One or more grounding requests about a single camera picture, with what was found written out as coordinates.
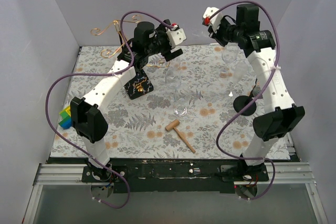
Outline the gold wire wine glass rack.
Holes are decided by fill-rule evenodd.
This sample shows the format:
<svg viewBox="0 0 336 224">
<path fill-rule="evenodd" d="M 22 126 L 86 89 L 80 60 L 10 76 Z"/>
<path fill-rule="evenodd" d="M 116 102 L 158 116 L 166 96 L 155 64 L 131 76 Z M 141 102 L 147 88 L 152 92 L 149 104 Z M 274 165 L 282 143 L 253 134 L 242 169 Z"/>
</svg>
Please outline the gold wire wine glass rack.
<svg viewBox="0 0 336 224">
<path fill-rule="evenodd" d="M 115 18 L 113 14 L 104 14 L 98 10 L 91 14 L 90 18 L 87 15 L 86 25 L 82 29 L 83 35 L 81 35 L 81 39 L 79 39 L 79 32 L 78 35 L 76 35 L 78 44 L 82 46 L 120 46 L 120 44 L 123 44 L 119 27 L 120 18 Z M 136 25 L 136 23 L 141 21 L 149 21 L 150 19 L 156 20 L 149 16 L 143 19 L 143 16 L 146 15 L 140 13 L 129 14 L 128 16 L 129 18 L 124 21 L 124 24 L 129 23 Z M 159 67 L 164 66 L 164 62 L 163 56 L 160 56 L 160 60 L 154 63 L 153 67 L 156 65 Z"/>
</svg>

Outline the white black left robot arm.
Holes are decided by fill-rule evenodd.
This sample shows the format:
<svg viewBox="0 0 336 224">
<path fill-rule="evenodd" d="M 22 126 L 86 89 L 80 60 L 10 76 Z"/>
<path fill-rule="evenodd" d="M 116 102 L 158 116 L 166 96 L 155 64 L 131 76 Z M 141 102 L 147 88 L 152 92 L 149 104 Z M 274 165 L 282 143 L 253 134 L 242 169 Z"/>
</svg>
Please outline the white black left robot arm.
<svg viewBox="0 0 336 224">
<path fill-rule="evenodd" d="M 131 100 L 152 92 L 154 86 L 143 69 L 149 57 L 161 54 L 169 62 L 183 53 L 175 47 L 185 40 L 184 30 L 168 19 L 158 27 L 151 22 L 139 22 L 133 38 L 122 46 L 109 77 L 103 78 L 82 98 L 71 100 L 72 127 L 82 137 L 90 154 L 88 167 L 94 179 L 106 182 L 112 175 L 104 142 L 108 123 L 103 114 L 107 106 L 121 89 L 126 90 Z"/>
</svg>

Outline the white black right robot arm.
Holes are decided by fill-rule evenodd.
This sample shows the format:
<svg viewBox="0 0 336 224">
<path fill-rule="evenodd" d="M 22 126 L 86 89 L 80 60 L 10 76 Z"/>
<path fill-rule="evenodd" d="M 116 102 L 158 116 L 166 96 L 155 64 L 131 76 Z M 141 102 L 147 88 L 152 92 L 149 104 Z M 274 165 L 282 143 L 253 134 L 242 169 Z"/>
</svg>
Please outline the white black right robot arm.
<svg viewBox="0 0 336 224">
<path fill-rule="evenodd" d="M 267 181 L 265 159 L 273 145 L 292 131 L 305 115 L 296 106 L 283 81 L 279 61 L 279 42 L 275 32 L 260 29 L 258 19 L 262 8 L 255 2 L 237 2 L 236 18 L 230 23 L 221 10 L 209 7 L 203 14 L 203 24 L 209 36 L 221 46 L 236 43 L 243 50 L 259 84 L 257 95 L 241 95 L 234 100 L 237 115 L 252 115 L 256 100 L 262 98 L 265 113 L 253 119 L 254 136 L 247 149 L 237 158 L 237 164 L 222 166 L 219 176 L 225 182 Z"/>
</svg>

